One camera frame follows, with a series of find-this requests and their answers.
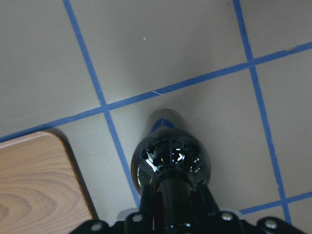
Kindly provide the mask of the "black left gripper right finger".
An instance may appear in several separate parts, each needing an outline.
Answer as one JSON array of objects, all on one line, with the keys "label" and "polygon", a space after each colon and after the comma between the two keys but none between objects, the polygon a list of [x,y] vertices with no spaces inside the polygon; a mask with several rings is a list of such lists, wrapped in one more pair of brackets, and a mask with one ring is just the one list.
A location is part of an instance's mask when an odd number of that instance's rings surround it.
[{"label": "black left gripper right finger", "polygon": [[206,184],[198,183],[196,186],[196,194],[200,199],[202,209],[207,215],[220,212],[219,206],[217,205],[211,191]]}]

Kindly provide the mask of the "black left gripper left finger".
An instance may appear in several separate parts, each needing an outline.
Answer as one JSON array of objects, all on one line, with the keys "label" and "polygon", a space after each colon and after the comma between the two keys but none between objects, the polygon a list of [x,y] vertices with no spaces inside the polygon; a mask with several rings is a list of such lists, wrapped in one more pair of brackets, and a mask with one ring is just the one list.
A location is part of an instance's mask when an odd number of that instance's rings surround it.
[{"label": "black left gripper left finger", "polygon": [[144,218],[154,218],[154,188],[151,184],[142,187],[139,212]]}]

